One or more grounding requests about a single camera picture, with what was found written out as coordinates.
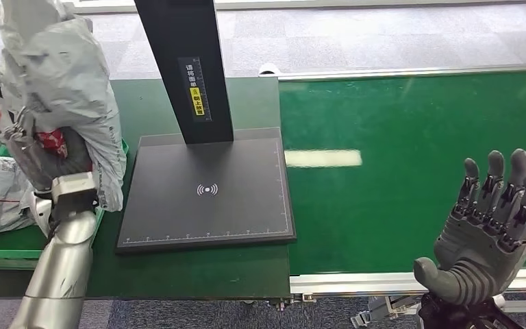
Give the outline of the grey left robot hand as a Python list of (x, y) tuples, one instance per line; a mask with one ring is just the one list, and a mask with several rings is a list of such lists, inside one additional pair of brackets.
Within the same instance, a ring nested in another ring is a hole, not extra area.
[(70, 127), (36, 132), (31, 137), (12, 137), (6, 140), (5, 146), (31, 185), (40, 192), (49, 191), (55, 178), (92, 169), (85, 140)]

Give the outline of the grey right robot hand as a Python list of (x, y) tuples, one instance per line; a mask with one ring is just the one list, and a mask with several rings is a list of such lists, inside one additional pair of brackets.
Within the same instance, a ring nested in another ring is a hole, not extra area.
[(474, 305), (504, 292), (526, 261), (526, 151), (515, 149), (510, 174), (500, 151), (488, 154), (480, 180), (472, 158), (456, 202), (434, 241), (434, 259), (417, 258), (413, 274), (430, 293), (455, 305)]

